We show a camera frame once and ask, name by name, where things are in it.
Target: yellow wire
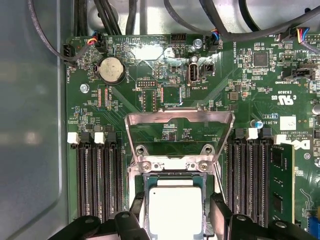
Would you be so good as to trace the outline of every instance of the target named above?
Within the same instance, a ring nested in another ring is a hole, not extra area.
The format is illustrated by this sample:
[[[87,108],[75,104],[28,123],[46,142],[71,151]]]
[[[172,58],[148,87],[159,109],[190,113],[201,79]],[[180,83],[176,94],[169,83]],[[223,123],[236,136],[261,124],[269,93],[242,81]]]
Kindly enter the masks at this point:
[[[296,33],[298,35],[298,43],[301,43],[301,36],[300,36],[300,29],[299,28],[296,29]]]
[[[91,41],[97,42],[97,39],[95,39],[94,37],[93,37],[93,38],[90,38],[86,43],[89,44]]]

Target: green circuit board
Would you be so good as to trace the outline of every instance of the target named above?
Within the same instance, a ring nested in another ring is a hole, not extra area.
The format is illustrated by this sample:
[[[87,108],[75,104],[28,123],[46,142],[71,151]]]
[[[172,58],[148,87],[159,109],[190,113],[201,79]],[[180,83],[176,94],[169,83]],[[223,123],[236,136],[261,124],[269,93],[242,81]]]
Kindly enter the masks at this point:
[[[87,39],[74,37],[67,44],[78,51]],[[195,39],[202,40],[203,46],[194,51],[191,46]],[[306,41],[320,44],[320,35],[308,34]],[[271,211],[280,211],[271,213],[269,218],[297,220],[307,229],[308,217],[315,216],[320,205],[320,168],[315,165],[316,158],[320,157],[320,140],[315,136],[320,123],[312,111],[320,97],[320,56],[308,53],[297,41],[279,42],[275,35],[248,42],[220,40],[214,48],[205,36],[197,34],[106,36],[105,42],[107,53],[102,54],[91,46],[77,61],[77,67],[66,69],[67,131],[91,136],[104,132],[107,139],[109,133],[115,133],[120,145],[118,177],[122,178],[118,210],[129,207],[127,167],[133,156],[124,122],[127,114],[167,108],[231,111],[235,121],[230,137],[236,129],[246,132],[252,120],[259,120],[264,128],[271,130],[272,136],[286,135],[286,143],[293,144],[286,145],[285,156],[281,153],[285,168],[278,169],[272,162],[267,166],[268,188],[272,190],[266,202]],[[198,58],[197,81],[188,80],[192,56]],[[125,66],[125,77],[119,84],[106,84],[96,73],[97,64],[106,57],[116,57]],[[303,74],[295,75],[294,71],[299,69]],[[89,86],[87,93],[80,91],[81,84]],[[203,144],[217,145],[222,125],[172,119],[168,124],[138,125],[132,130],[132,138],[136,145],[143,143],[151,155],[199,154]],[[79,211],[77,154],[76,149],[69,147],[70,221]],[[224,188],[228,187],[228,159],[225,147],[219,158]],[[277,178],[283,171],[285,176]],[[208,181],[207,184],[207,191],[213,191],[213,185]],[[117,201],[114,198],[110,198],[113,203]],[[112,204],[110,208],[111,212],[116,211]]]

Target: metal screw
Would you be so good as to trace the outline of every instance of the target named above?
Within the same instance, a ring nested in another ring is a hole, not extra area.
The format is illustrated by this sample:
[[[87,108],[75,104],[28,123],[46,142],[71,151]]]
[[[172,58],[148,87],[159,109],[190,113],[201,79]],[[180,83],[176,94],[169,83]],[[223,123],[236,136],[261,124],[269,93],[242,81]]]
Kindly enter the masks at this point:
[[[196,51],[196,48],[194,47],[194,46],[190,46],[189,47],[189,52],[190,53],[193,53],[193,52],[195,52]]]
[[[84,83],[84,84],[81,84],[80,85],[80,91],[83,93],[83,94],[86,94],[89,92],[89,85]]]
[[[192,56],[192,57],[190,58],[190,61],[191,61],[192,63],[196,63],[196,62],[198,61],[198,57],[197,57],[197,56]]]
[[[275,225],[276,225],[277,227],[279,227],[279,228],[282,228],[282,229],[285,229],[285,228],[287,227],[287,225],[284,224],[284,223],[281,222],[281,221],[277,221],[277,222],[275,223]]]
[[[314,160],[314,165],[316,165],[318,168],[320,168],[320,158],[317,157],[315,160]]]
[[[142,170],[148,171],[150,169],[150,164],[149,162],[143,162],[142,163]]]
[[[202,171],[206,171],[206,170],[208,169],[208,164],[205,163],[205,162],[200,163],[199,168],[200,168],[200,170],[202,170]]]
[[[87,219],[87,220],[85,220],[85,223],[86,224],[91,224],[91,223],[93,223],[95,220],[93,220],[92,218],[89,218],[89,219]]]
[[[201,39],[195,39],[194,41],[193,41],[193,46],[196,48],[196,49],[200,49],[200,48],[202,48],[202,46],[203,46],[203,42],[202,42],[202,40]]]
[[[205,148],[205,152],[206,152],[207,154],[211,153],[211,152],[212,152],[211,147],[206,147],[206,148]]]
[[[243,215],[238,215],[238,216],[236,216],[236,218],[237,218],[238,220],[240,220],[240,221],[245,221],[245,220],[247,220],[247,218],[246,218],[245,216],[243,216]]]

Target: black cable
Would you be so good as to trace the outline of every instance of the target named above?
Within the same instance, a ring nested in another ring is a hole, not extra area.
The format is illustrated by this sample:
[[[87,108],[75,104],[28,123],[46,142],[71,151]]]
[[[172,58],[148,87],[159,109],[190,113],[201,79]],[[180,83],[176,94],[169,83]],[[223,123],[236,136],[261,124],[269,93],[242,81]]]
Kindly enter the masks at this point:
[[[193,31],[195,33],[198,34],[202,34],[205,36],[211,36],[212,33],[211,31],[206,31],[206,30],[202,30],[200,28],[197,28],[195,26],[192,26],[191,24],[187,23],[185,20],[183,20],[178,13],[174,10],[174,8],[172,7],[172,5],[170,4],[169,0],[163,0],[165,9],[167,10],[167,12],[170,14],[170,16],[181,26],[184,26],[186,29],[189,29],[190,31]]]
[[[212,2],[212,0],[199,0],[204,12],[212,22],[214,23],[214,26],[219,31],[221,36],[224,37],[226,41],[232,41],[232,42],[242,42],[242,41],[249,41],[249,40],[255,40],[259,38],[263,38],[268,35],[272,34],[278,34],[285,32],[288,28],[292,28],[293,26],[300,25],[318,14],[320,14],[320,6],[316,7],[315,9],[298,16],[290,21],[287,21],[285,23],[282,23],[280,25],[270,27],[264,30],[255,31],[255,32],[248,32],[248,33],[229,33],[224,26],[219,13],[215,7],[215,4]]]
[[[115,17],[114,11],[112,11],[112,8],[110,6],[109,0],[101,0],[101,1],[102,1],[102,5],[104,7],[104,10],[106,11],[106,14],[110,20],[110,23],[113,27],[115,35],[122,35],[120,27],[117,23],[117,19]]]
[[[68,57],[68,56],[64,56],[61,53],[59,53],[57,50],[55,50],[55,48],[50,44],[50,42],[48,41],[44,31],[42,30],[39,20],[37,18],[36,15],[36,10],[35,10],[35,5],[34,5],[34,1],[33,0],[27,0],[28,3],[28,9],[31,15],[31,19],[32,19],[32,23],[35,27],[35,30],[37,31],[39,37],[41,38],[42,42],[45,44],[45,46],[57,57],[61,58],[62,60],[68,61],[68,62],[75,62],[77,61],[79,58],[82,57],[83,54],[85,54],[85,52],[88,50],[88,48],[90,47],[90,45],[86,44],[84,45],[80,51],[73,57]]]
[[[82,36],[88,36],[87,0],[78,0],[78,2],[80,32]]]
[[[125,35],[134,34],[137,15],[137,1],[138,0],[129,0],[129,15],[126,21]]]
[[[115,35],[114,30],[111,26],[111,23],[107,17],[107,14],[105,12],[104,6],[101,3],[101,0],[94,0],[94,4],[96,6],[96,9],[98,10],[98,13],[100,15],[101,21],[103,23],[103,26],[105,28],[105,31],[108,35]]]
[[[80,35],[79,30],[79,0],[74,0],[73,11],[73,34],[77,37]]]
[[[239,0],[239,8],[245,24],[251,29],[251,31],[260,31],[261,29],[257,26],[249,13],[247,0]]]

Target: gray metal surface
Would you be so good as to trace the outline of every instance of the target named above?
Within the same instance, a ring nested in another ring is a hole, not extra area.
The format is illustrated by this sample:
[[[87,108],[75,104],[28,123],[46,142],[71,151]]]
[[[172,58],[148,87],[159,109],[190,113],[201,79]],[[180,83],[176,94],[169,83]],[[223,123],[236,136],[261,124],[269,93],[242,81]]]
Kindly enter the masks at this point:
[[[116,8],[119,26],[125,32],[129,10],[129,0],[109,0]],[[188,23],[204,30],[213,29],[198,0],[170,0],[173,8]],[[233,33],[250,32],[240,14],[238,0],[214,0],[215,6],[226,28]],[[249,12],[261,29],[287,22],[305,13],[305,8],[319,5],[317,0],[247,0]],[[190,31],[178,25],[167,13],[163,0],[138,0],[138,10],[134,34],[169,34]],[[94,1],[88,0],[89,29],[103,29]],[[308,21],[304,26],[311,31],[320,29],[320,16]]]
[[[34,0],[51,43],[71,35],[72,0]],[[238,0],[215,0],[231,32],[248,32]],[[247,0],[261,28],[283,23],[314,8],[317,0]],[[110,0],[124,33],[128,0]],[[197,0],[171,0],[186,21],[212,25]],[[88,12],[94,11],[89,0]],[[2,0],[0,8],[0,239],[47,239],[68,222],[64,116],[64,67],[42,44],[25,0]],[[99,17],[88,19],[102,26]],[[320,18],[306,25],[319,30]],[[186,32],[167,14],[162,0],[138,0],[135,34]]]
[[[54,46],[71,32],[66,2],[35,0]],[[39,39],[27,1],[2,0],[0,11],[0,239],[45,240],[68,222],[64,66]]]

